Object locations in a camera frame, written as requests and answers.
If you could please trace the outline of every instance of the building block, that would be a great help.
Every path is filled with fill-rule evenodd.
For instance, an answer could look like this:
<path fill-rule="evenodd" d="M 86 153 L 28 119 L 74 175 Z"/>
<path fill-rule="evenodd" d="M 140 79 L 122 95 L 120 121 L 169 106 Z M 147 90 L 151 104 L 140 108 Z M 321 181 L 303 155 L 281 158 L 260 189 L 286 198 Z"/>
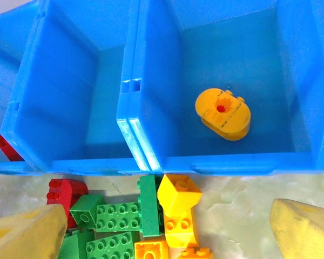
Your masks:
<path fill-rule="evenodd" d="M 195 251 L 194 248 L 186 248 L 185 251 L 181 252 L 181 255 L 178 259 L 215 259 L 213 252 L 210 252 L 208 248 L 200 248 L 198 251 Z"/>
<path fill-rule="evenodd" d="M 23 161 L 23 158 L 14 150 L 13 147 L 0 135 L 0 149 L 11 161 Z"/>
<path fill-rule="evenodd" d="M 169 248 L 165 240 L 151 239 L 134 244 L 136 259 L 168 259 Z"/>
<path fill-rule="evenodd" d="M 134 259 L 139 232 L 124 232 L 86 244 L 87 259 Z"/>
<path fill-rule="evenodd" d="M 324 209 L 288 199 L 274 200 L 270 225 L 283 258 L 324 259 Z"/>
<path fill-rule="evenodd" d="M 187 175 L 165 174 L 157 198 L 166 216 L 182 214 L 195 206 L 201 197 L 200 189 Z"/>
<path fill-rule="evenodd" d="M 140 204 L 137 202 L 116 203 L 97 206 L 96 231 L 139 231 Z"/>
<path fill-rule="evenodd" d="M 70 214 L 71 207 L 84 194 L 88 194 L 85 183 L 70 179 L 52 179 L 49 182 L 49 192 L 47 193 L 47 204 L 61 204 L 64 206 L 67 217 L 67 228 L 77 226 L 74 218 Z"/>
<path fill-rule="evenodd" d="M 245 100 L 229 90 L 205 90 L 195 101 L 195 110 L 205 126 L 226 140 L 240 140 L 249 131 L 251 112 Z"/>
<path fill-rule="evenodd" d="M 104 204 L 102 195 L 83 195 L 72 206 L 70 212 L 79 227 L 96 228 L 96 209 L 102 204 Z"/>
<path fill-rule="evenodd" d="M 65 234 L 58 259 L 86 259 L 86 243 L 93 241 L 93 230 L 74 230 Z"/>
<path fill-rule="evenodd" d="M 64 208 L 45 205 L 0 219 L 0 259 L 56 259 L 67 228 Z"/>
<path fill-rule="evenodd" d="M 165 235 L 170 248 L 198 247 L 198 230 L 194 209 L 168 217 L 164 215 Z"/>
<path fill-rule="evenodd" d="M 142 176 L 137 185 L 140 189 L 138 202 L 141 205 L 141 233 L 143 237 L 160 236 L 164 233 L 163 210 L 157 200 L 157 190 L 162 177 Z"/>

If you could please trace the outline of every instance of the blue bin wall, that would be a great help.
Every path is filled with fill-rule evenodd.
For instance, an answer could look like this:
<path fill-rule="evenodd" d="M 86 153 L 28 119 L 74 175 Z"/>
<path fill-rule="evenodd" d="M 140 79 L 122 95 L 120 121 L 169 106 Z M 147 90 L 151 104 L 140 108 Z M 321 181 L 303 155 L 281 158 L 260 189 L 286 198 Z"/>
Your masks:
<path fill-rule="evenodd" d="M 139 171 L 116 122 L 130 5 L 40 3 L 1 128 L 35 170 Z"/>
<path fill-rule="evenodd" d="M 28 40 L 37 2 L 33 1 L 0 15 L 0 127 Z M 0 173 L 20 174 L 31 171 L 24 162 L 9 162 L 0 150 Z"/>
<path fill-rule="evenodd" d="M 128 103 L 125 126 L 150 169 L 215 175 L 324 170 L 324 13 L 318 13 L 324 1 L 202 5 L 141 2 L 132 74 L 139 87 L 131 82 L 119 106 Z M 311 79 L 315 65 L 322 74 L 308 87 L 300 79 Z M 243 140 L 223 140 L 201 123 L 194 102 L 211 87 L 230 89 L 251 108 Z M 306 88 L 313 90 L 309 100 Z"/>

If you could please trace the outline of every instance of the yellow toy brick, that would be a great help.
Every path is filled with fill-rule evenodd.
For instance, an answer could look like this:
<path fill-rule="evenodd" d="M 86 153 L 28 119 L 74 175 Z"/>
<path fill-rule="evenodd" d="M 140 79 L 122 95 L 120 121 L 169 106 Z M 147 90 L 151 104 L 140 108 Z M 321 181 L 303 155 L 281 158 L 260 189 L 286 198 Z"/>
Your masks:
<path fill-rule="evenodd" d="M 166 240 L 150 239 L 134 243 L 136 259 L 168 259 L 169 248 Z"/>
<path fill-rule="evenodd" d="M 205 90 L 195 101 L 195 111 L 205 126 L 226 140 L 240 140 L 249 131 L 251 112 L 245 100 L 229 90 Z"/>
<path fill-rule="evenodd" d="M 165 174 L 157 191 L 157 198 L 164 214 L 179 215 L 194 207 L 200 200 L 201 191 L 189 176 Z"/>
<path fill-rule="evenodd" d="M 324 259 L 324 209 L 276 199 L 270 224 L 285 259 Z"/>
<path fill-rule="evenodd" d="M 0 259 L 55 259 L 67 228 L 62 205 L 46 205 L 36 210 L 0 219 Z"/>
<path fill-rule="evenodd" d="M 208 248 L 200 248 L 198 251 L 194 248 L 186 248 L 178 259 L 215 259 L 215 255 Z"/>
<path fill-rule="evenodd" d="M 168 217 L 164 214 L 165 235 L 170 248 L 198 247 L 198 231 L 194 209 Z"/>

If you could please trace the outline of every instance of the toy brick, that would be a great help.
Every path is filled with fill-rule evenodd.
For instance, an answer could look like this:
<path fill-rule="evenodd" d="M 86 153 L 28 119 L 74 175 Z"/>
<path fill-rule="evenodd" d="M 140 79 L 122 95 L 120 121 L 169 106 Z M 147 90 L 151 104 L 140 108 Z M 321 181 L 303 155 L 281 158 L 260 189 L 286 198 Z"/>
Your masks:
<path fill-rule="evenodd" d="M 157 198 L 167 216 L 188 211 L 200 197 L 200 189 L 187 175 L 165 174 L 157 191 Z"/>
<path fill-rule="evenodd" d="M 23 158 L 14 150 L 13 147 L 0 135 L 0 149 L 11 161 L 23 161 Z"/>
<path fill-rule="evenodd" d="M 186 248 L 178 259 L 215 259 L 215 255 L 208 248 L 200 248 L 198 251 L 194 248 Z"/>
<path fill-rule="evenodd" d="M 96 209 L 98 205 L 103 204 L 102 195 L 83 195 L 72 206 L 70 212 L 79 227 L 96 228 Z"/>
<path fill-rule="evenodd" d="M 83 182 L 70 179 L 52 179 L 49 182 L 47 204 L 61 204 L 67 217 L 67 228 L 74 228 L 77 224 L 70 214 L 70 209 L 82 195 L 88 194 L 88 192 L 87 186 Z"/>
<path fill-rule="evenodd" d="M 97 206 L 96 231 L 139 231 L 140 204 L 137 202 L 116 203 Z"/>
<path fill-rule="evenodd" d="M 86 243 L 95 238 L 93 230 L 75 230 L 64 236 L 58 259 L 86 259 Z"/>
<path fill-rule="evenodd" d="M 168 217 L 164 215 L 165 235 L 170 248 L 198 247 L 198 231 L 194 209 Z"/>
<path fill-rule="evenodd" d="M 0 219 L 0 259 L 56 258 L 66 226 L 60 204 L 3 217 Z"/>
<path fill-rule="evenodd" d="M 145 240 L 134 244 L 136 259 L 168 259 L 169 248 L 165 240 Z"/>
<path fill-rule="evenodd" d="M 124 232 L 86 244 L 87 259 L 134 259 L 139 232 Z"/>
<path fill-rule="evenodd" d="M 270 224 L 283 258 L 324 259 L 323 208 L 276 199 Z"/>
<path fill-rule="evenodd" d="M 160 236 L 164 233 L 163 210 L 157 200 L 157 189 L 162 177 L 142 176 L 137 185 L 140 189 L 138 202 L 141 204 L 141 233 L 144 237 Z"/>

